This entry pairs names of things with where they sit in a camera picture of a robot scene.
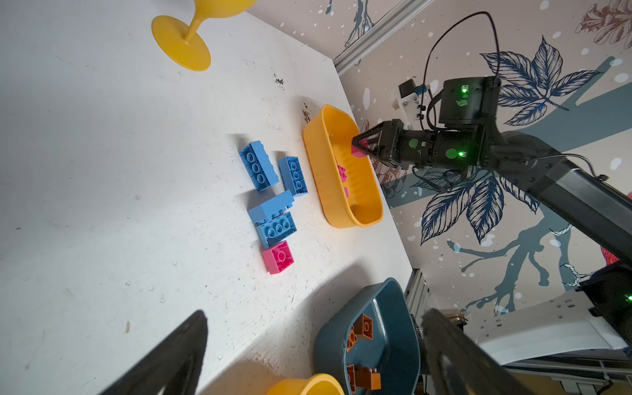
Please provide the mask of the dark teal tray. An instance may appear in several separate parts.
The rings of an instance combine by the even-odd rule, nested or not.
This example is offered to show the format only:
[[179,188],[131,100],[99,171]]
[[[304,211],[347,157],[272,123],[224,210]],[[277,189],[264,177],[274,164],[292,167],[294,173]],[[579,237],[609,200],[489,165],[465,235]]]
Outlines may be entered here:
[[[371,341],[357,338],[347,352],[347,337],[354,322],[366,314],[373,319]],[[376,369],[381,373],[381,390],[358,388],[353,394],[413,394],[421,370],[416,328],[397,280],[364,287],[319,330],[313,349],[313,367],[319,374],[332,375],[345,394],[351,394],[347,366]]]

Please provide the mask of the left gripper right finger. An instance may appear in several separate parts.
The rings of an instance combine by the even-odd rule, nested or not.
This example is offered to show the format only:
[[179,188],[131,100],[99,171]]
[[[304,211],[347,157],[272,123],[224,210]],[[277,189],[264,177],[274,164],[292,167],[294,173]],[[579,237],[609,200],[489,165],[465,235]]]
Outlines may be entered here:
[[421,328],[437,394],[531,393],[437,309],[423,315]]

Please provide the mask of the large blue lego brick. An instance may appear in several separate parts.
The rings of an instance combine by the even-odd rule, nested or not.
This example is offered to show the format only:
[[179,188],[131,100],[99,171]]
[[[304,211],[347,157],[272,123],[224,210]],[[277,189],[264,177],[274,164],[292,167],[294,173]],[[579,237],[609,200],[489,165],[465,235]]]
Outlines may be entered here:
[[284,193],[272,197],[268,201],[251,208],[248,210],[248,214],[254,224],[261,225],[279,217],[289,210],[293,206],[294,200],[294,195],[291,191],[285,191]]

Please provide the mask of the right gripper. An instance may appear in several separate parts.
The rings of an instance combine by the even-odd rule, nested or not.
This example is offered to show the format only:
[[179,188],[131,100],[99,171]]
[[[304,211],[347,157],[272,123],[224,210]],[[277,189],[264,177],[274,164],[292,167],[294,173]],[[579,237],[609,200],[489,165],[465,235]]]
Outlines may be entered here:
[[411,131],[404,128],[403,121],[392,119],[355,136],[352,145],[363,148],[367,156],[389,168],[408,170],[412,164],[408,155],[411,140]]

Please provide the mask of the pink lego brick small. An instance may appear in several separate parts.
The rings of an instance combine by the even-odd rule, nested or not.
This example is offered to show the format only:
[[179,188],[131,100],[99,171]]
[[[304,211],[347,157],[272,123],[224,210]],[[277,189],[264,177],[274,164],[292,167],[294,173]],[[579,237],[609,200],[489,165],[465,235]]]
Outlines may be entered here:
[[284,272],[295,262],[291,249],[286,241],[263,250],[263,261],[270,275]]

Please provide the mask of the pink lego brick top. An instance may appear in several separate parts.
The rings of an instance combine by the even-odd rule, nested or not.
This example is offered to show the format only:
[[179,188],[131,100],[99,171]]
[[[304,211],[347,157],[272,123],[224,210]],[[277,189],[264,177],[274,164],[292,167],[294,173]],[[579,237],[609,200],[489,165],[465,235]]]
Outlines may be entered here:
[[343,183],[347,182],[347,170],[342,166],[338,166],[337,169],[338,169],[338,173],[339,173],[341,181]]

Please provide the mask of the brown lego brick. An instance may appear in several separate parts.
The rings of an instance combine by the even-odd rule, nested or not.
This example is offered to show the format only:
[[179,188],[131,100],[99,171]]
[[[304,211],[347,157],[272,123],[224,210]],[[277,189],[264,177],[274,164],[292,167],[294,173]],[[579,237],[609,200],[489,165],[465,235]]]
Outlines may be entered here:
[[374,337],[373,319],[366,314],[354,322],[352,329],[357,338],[371,341]]
[[350,387],[350,390],[351,390],[351,394],[355,393],[355,391],[356,391],[355,365],[348,365],[347,366],[347,382],[349,384],[349,387]]
[[354,329],[351,329],[347,337],[346,350],[350,352],[357,343],[357,335]]

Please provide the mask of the blue lego brick underside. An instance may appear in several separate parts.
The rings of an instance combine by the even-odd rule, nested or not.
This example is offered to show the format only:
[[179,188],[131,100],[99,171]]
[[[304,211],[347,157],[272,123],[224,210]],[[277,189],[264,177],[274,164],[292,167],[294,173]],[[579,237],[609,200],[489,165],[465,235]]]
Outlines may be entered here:
[[285,212],[269,222],[256,225],[256,231],[265,250],[283,242],[296,232],[296,224],[290,212]]

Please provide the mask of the yellow tray right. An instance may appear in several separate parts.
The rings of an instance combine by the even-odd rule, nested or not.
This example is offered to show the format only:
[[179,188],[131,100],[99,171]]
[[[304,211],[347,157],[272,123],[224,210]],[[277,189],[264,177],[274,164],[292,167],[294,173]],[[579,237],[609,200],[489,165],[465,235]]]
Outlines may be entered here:
[[[352,155],[352,138],[359,134],[353,118],[332,105],[324,105],[303,131],[324,215],[338,229],[367,228],[383,220],[383,196],[370,159]],[[347,170],[345,183],[338,166]],[[343,187],[348,188],[349,198]]]

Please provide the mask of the yellow tray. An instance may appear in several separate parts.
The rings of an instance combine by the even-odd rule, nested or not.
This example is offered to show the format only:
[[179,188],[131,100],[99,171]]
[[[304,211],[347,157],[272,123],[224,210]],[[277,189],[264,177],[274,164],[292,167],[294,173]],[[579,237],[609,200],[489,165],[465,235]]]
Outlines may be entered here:
[[284,379],[268,390],[267,395],[344,395],[338,381],[327,374],[309,379]]
[[[383,220],[383,196],[370,159],[352,155],[352,138],[359,134],[353,118],[332,105],[324,105],[303,131],[324,215],[338,229],[367,228]],[[345,183],[338,166],[347,170]],[[343,187],[348,188],[349,198]]]

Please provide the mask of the pink lego brick bottom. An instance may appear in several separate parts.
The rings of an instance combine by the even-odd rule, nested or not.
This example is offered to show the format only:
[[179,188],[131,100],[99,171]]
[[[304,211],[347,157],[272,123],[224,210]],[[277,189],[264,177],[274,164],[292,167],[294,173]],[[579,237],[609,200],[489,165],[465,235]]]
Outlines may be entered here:
[[365,139],[352,143],[352,155],[357,158],[367,157],[367,153],[365,152],[367,146],[368,143]]

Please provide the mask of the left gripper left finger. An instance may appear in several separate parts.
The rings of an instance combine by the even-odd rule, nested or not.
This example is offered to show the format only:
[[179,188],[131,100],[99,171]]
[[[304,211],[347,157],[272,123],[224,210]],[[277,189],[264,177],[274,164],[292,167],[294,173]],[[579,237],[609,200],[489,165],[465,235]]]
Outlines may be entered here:
[[196,393],[207,338],[207,317],[199,309],[102,393]]

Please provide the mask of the brown lego stack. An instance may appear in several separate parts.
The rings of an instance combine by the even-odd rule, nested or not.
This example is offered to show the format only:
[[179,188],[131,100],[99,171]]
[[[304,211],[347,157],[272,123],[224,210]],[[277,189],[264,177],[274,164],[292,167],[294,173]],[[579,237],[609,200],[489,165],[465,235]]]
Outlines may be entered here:
[[354,385],[352,385],[352,391],[355,392],[358,388],[366,390],[381,390],[382,379],[381,373],[376,369],[367,367],[358,367],[354,370],[352,375],[354,379]]

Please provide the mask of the yellow plastic goblet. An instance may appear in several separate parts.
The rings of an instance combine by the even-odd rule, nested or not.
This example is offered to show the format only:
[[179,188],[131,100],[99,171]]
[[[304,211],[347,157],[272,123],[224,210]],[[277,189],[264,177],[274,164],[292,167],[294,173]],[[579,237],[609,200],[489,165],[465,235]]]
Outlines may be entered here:
[[188,25],[172,16],[157,16],[151,31],[163,52],[180,66],[194,72],[207,70],[212,62],[209,49],[197,33],[208,19],[230,18],[246,12],[256,0],[195,0],[194,17]]

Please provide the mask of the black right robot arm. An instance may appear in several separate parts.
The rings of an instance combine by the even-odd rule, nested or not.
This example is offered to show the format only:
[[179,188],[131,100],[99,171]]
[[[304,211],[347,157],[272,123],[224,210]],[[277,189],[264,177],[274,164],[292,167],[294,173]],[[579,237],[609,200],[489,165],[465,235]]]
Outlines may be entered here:
[[544,204],[616,257],[562,296],[510,313],[472,334],[493,360],[520,360],[631,343],[631,201],[592,169],[544,141],[496,125],[497,77],[447,81],[431,100],[439,124],[411,130],[385,121],[352,140],[354,151],[402,169],[428,167],[457,173],[488,170],[501,188]]

